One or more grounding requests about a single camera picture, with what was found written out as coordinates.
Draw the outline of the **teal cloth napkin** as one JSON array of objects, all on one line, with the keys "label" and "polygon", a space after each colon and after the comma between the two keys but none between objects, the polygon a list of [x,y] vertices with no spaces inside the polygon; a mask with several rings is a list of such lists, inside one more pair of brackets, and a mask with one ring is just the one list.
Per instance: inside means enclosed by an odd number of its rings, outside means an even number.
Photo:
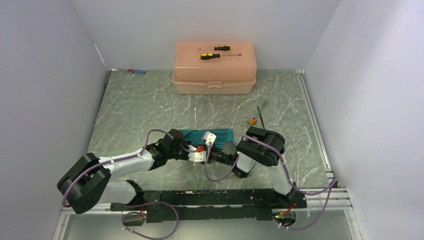
[{"label": "teal cloth napkin", "polygon": [[214,146],[222,148],[225,143],[232,142],[236,144],[233,130],[231,128],[216,128],[216,129],[180,129],[184,135],[185,141],[191,141],[195,145],[203,143],[203,136],[206,132],[216,135]]}]

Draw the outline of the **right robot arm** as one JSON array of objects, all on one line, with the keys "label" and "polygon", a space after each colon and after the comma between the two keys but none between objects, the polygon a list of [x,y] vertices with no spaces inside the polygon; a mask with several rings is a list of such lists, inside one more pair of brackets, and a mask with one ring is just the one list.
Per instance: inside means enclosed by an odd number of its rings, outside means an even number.
[{"label": "right robot arm", "polygon": [[284,163],[285,143],[281,134],[251,126],[237,145],[229,141],[220,148],[213,146],[207,160],[231,166],[230,172],[240,179],[246,178],[256,163],[265,166],[276,203],[287,208],[295,201],[295,189]]}]

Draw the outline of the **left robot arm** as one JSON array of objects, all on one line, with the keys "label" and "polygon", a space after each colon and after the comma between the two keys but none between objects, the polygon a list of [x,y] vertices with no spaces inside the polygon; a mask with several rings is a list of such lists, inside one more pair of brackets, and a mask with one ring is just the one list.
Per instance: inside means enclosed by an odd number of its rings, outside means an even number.
[{"label": "left robot arm", "polygon": [[131,153],[97,157],[92,152],[84,154],[57,183],[62,193],[62,206],[82,214],[97,204],[122,204],[131,210],[139,209],[144,192],[133,180],[116,182],[127,175],[147,172],[164,166],[168,160],[187,160],[188,152],[181,142],[184,134],[171,129],[156,143],[146,142]]}]

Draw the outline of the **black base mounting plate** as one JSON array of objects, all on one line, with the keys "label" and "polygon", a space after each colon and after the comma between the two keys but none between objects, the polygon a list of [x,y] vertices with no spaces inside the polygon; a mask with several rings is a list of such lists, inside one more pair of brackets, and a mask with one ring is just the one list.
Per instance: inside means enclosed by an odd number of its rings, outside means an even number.
[{"label": "black base mounting plate", "polygon": [[[152,202],[142,208],[142,203]],[[224,190],[145,191],[142,200],[123,205],[112,203],[112,212],[146,211],[147,223],[188,220],[255,219],[270,221],[273,214],[289,207],[305,209],[303,194],[295,192],[291,199],[272,188]]]}]

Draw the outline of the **black spoon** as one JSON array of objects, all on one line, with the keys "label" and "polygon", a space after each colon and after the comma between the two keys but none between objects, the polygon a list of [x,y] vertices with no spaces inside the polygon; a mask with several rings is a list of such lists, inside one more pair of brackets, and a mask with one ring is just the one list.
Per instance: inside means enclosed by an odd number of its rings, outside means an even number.
[{"label": "black spoon", "polygon": [[263,129],[266,129],[265,124],[264,124],[264,120],[263,120],[263,117],[262,117],[262,112],[261,112],[262,109],[259,106],[256,106],[256,107],[257,107],[257,110],[258,110],[258,116],[259,116],[259,119],[260,119],[261,126],[262,126]]}]

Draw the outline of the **red-blue screwdriver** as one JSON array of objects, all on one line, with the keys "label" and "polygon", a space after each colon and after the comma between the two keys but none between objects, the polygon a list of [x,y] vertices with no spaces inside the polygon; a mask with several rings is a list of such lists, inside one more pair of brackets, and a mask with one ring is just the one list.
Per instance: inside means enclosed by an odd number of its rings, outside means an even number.
[{"label": "red-blue screwdriver", "polygon": [[120,71],[127,71],[127,72],[130,72],[130,73],[133,73],[133,74],[142,74],[142,75],[144,75],[146,73],[145,70],[132,69],[132,68],[129,68],[129,69],[118,68],[118,70],[120,70]]}]

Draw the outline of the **pink plastic toolbox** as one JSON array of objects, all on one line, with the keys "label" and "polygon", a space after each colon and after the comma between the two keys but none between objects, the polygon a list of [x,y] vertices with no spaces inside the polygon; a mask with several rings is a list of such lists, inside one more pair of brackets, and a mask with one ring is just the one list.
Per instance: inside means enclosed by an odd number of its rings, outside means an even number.
[{"label": "pink plastic toolbox", "polygon": [[[199,50],[230,46],[229,51]],[[200,54],[241,54],[200,60]],[[254,45],[245,41],[182,41],[175,46],[173,83],[179,94],[249,94],[256,83],[257,62]]]}]

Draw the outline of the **large yellow-black screwdriver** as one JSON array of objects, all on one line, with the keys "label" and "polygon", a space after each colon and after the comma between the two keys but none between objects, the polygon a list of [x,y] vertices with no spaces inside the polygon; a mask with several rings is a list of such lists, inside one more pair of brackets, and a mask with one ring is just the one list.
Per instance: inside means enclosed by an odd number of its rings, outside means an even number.
[{"label": "large yellow-black screwdriver", "polygon": [[238,57],[242,54],[221,54],[221,53],[202,53],[200,54],[200,60],[212,60],[212,59],[220,59],[222,57]]}]

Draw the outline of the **small yellow-black screwdriver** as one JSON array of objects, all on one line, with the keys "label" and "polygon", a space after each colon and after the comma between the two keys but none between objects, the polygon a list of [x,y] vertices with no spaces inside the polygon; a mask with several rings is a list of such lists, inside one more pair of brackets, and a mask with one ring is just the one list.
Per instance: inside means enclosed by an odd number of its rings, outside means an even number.
[{"label": "small yellow-black screwdriver", "polygon": [[204,48],[199,48],[198,50],[227,52],[231,50],[231,47],[229,45],[224,45],[224,46],[204,47]]}]

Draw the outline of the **aluminium frame rail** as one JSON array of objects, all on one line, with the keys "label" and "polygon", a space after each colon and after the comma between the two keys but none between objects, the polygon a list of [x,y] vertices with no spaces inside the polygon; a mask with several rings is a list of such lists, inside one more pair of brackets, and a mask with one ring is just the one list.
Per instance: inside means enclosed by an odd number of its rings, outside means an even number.
[{"label": "aluminium frame rail", "polygon": [[[306,197],[307,208],[293,209],[296,217],[294,228],[311,224],[325,209],[321,218],[312,227],[296,231],[278,227],[272,220],[254,218],[204,219],[145,223],[133,227],[134,231],[153,238],[176,232],[171,240],[360,240],[361,234],[347,191],[335,188],[330,197],[321,193]],[[121,224],[122,212],[111,212],[101,204],[84,214],[75,214],[64,209],[53,234],[55,240],[139,240]]]}]

